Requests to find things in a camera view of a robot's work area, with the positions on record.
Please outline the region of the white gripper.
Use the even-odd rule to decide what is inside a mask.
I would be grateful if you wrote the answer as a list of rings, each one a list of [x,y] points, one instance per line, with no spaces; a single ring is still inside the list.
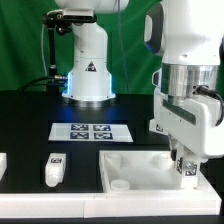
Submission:
[[[167,96],[154,90],[154,118],[168,134],[170,156],[176,161],[178,141],[200,158],[224,156],[224,120],[217,125],[221,103],[197,95],[181,107],[169,104]]]

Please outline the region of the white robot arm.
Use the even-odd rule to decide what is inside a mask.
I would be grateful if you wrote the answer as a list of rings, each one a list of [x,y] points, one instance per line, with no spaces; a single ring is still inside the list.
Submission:
[[[124,10],[129,0],[55,2],[75,35],[74,65],[62,96],[83,105],[109,100],[107,33],[95,15]],[[200,159],[224,156],[223,103],[215,91],[223,7],[224,0],[161,0],[145,16],[144,44],[162,57],[154,120],[167,132],[171,149]]]

